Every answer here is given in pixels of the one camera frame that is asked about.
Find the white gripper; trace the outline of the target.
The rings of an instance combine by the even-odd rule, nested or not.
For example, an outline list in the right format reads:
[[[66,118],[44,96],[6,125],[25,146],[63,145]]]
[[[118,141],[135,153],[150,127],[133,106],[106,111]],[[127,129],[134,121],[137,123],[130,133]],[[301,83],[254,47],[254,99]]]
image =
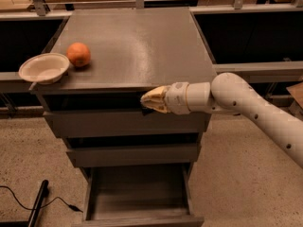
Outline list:
[[[187,105],[188,85],[188,82],[176,82],[171,86],[156,87],[141,97],[141,104],[162,114],[189,114],[190,110]]]

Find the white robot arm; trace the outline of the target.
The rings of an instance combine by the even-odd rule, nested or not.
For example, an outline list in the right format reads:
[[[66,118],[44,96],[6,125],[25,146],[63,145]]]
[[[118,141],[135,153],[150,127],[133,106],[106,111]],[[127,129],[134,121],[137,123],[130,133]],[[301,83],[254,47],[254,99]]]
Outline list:
[[[303,121],[266,101],[236,74],[222,73],[210,82],[160,86],[144,94],[140,102],[162,114],[242,114],[303,167]]]

